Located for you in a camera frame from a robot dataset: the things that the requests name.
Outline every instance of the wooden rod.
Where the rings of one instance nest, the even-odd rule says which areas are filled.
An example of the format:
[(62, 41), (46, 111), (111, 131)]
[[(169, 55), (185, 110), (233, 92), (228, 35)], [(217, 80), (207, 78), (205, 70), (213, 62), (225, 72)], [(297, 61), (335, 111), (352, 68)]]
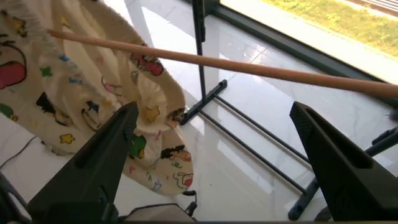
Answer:
[(331, 75), (320, 75), (308, 72), (299, 72), (283, 68), (267, 67), (251, 63), (234, 62), (230, 60), (211, 58), (199, 55), (173, 52), (170, 50), (161, 50), (152, 47), (144, 47), (135, 44), (128, 44), (113, 40), (103, 40), (94, 37), (85, 37), (66, 32), (48, 30), (48, 33), (55, 38), (80, 42), (82, 44), (95, 45), (110, 49), (122, 50), (134, 54), (148, 55), (158, 58), (166, 58), (180, 62), (193, 63), (214, 68), (221, 68), (235, 72), (248, 73), (260, 77), (277, 78), (298, 83), (310, 85), (325, 86), (342, 90), (351, 90), (361, 93), (367, 93), (378, 97), (398, 97), (398, 86), (388, 83), (370, 82), (356, 80), (352, 78), (334, 77)]

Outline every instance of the green lawn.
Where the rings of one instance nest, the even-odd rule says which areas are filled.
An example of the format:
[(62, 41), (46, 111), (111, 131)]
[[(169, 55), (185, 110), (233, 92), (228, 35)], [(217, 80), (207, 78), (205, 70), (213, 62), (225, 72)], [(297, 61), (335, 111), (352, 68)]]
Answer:
[(262, 0), (398, 57), (398, 21), (335, 0)]

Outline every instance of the glossy floor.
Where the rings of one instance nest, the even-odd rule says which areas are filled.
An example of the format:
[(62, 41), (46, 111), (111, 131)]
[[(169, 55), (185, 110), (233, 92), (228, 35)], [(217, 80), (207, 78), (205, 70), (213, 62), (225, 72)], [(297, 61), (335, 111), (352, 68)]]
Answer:
[[(124, 16), (150, 46), (195, 54), (192, 11), (185, 2), (105, 2)], [(206, 17), (205, 25), (203, 51), (207, 56), (319, 72), (213, 16)], [(187, 105), (194, 105), (201, 96), (197, 66), (171, 60), (162, 62), (185, 90)], [(289, 118), (294, 101), (314, 108), (363, 149), (369, 147), (371, 140), (379, 134), (396, 126), (388, 119), (390, 108), (358, 93), (215, 68), (205, 68), (205, 76), (207, 91), (226, 79), (228, 87), (222, 92), (222, 98), (303, 154), (303, 146)], [(205, 111), (301, 186), (306, 187), (313, 178), (308, 165), (296, 160), (218, 102), (211, 102)], [(3, 162), (22, 148), (32, 135), (5, 117), (0, 116), (0, 119), (2, 130), (7, 130), (0, 134), (0, 162)], [(198, 192), (195, 211), (198, 220), (287, 220), (287, 212), (300, 192), (206, 119), (198, 116), (181, 127), (180, 132), (193, 155), (195, 177), (192, 189)], [(397, 158), (396, 148), (376, 157), (394, 175), (398, 175)], [(30, 200), (67, 160), (67, 157), (45, 151), (36, 139), (2, 171), (22, 196)], [(122, 175), (115, 203), (120, 214), (126, 214), (137, 206), (154, 203), (178, 202), (186, 207), (191, 200), (184, 196), (168, 198), (157, 195)], [(319, 191), (301, 220), (313, 220), (324, 206), (325, 201)]]

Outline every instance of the wire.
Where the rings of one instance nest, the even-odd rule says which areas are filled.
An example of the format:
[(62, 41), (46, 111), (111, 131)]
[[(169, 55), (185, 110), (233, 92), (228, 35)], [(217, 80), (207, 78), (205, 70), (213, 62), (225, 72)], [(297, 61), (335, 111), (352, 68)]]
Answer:
[(19, 155), (28, 147), (28, 145), (30, 144), (30, 142), (32, 142), (33, 139), (35, 139), (36, 137), (37, 137), (37, 136), (32, 137), (32, 138), (26, 143), (26, 145), (25, 145), (17, 154), (11, 156), (9, 159), (7, 159), (5, 162), (3, 162), (3, 164), (1, 164), (1, 166), (0, 166), (0, 170), (8, 163), (11, 159), (13, 159), (13, 158), (19, 156)]

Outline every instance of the cream cloth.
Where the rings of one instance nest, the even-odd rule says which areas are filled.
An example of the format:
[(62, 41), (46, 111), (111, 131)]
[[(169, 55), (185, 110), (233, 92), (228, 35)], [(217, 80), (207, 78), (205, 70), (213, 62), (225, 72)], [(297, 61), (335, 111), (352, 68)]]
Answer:
[(191, 186), (191, 156), (175, 129), (185, 98), (159, 59), (55, 40), (45, 29), (145, 45), (120, 15), (91, 0), (0, 0), (0, 7), (0, 112), (56, 151), (74, 153), (136, 101), (123, 173), (163, 195)]

